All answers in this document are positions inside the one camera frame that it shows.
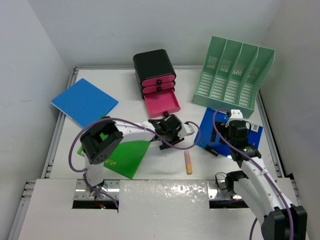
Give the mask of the pink bottom drawer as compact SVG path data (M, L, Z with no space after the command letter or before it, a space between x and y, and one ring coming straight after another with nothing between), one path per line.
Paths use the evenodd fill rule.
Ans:
M146 94L144 100L150 118L163 117L165 113L173 114L181 110L181 106L173 89Z

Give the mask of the blue black marker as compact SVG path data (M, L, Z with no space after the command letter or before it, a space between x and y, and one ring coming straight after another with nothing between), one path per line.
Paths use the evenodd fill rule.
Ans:
M207 144L205 144L203 142L200 142L199 146L201 148L203 148L204 150L206 150L207 152L211 153L214 156L218 156L219 155L219 153L214 148L212 148L211 146L209 146L209 145L207 145Z

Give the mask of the orange pink highlighter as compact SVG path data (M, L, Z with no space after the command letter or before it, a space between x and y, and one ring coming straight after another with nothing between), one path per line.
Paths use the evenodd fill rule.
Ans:
M191 155L188 150L184 151L184 160L185 160L186 173L188 175L191 175L193 173L193 169L192 169L192 163L191 163Z

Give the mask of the pink top drawer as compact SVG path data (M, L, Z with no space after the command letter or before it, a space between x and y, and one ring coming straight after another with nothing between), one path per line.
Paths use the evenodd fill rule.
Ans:
M162 76L155 76L152 78L146 78L140 82L142 87L149 87L154 85L161 85L164 83L172 82L176 79L175 74L168 74Z

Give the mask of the black pink drawer organizer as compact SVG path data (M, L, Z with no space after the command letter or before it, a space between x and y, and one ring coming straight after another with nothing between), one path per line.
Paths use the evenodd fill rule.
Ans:
M142 89L145 88L141 86L142 80L164 75L176 75L169 55L165 49L137 53L132 59L135 77L139 87L140 95L143 99L145 98L145 95L148 94L142 93Z

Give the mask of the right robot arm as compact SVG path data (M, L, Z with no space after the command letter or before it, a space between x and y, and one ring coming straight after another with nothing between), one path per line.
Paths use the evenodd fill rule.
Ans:
M215 122L214 133L226 144L239 170L225 178L228 192L240 195L254 213L265 240L304 240L307 236L307 212L295 205L278 187L267 170L261 153L249 143L246 122Z

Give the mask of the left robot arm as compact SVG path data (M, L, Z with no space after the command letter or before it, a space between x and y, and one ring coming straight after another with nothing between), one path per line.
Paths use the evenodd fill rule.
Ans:
M85 159L82 173L87 190L91 194L105 193L102 189L105 162L109 162L115 172L119 168L129 171L122 175L131 178L138 168L135 159L143 158L151 143L157 142L160 151L178 149L178 144L193 133L192 126L182 122L175 114L142 122L103 117L77 137Z

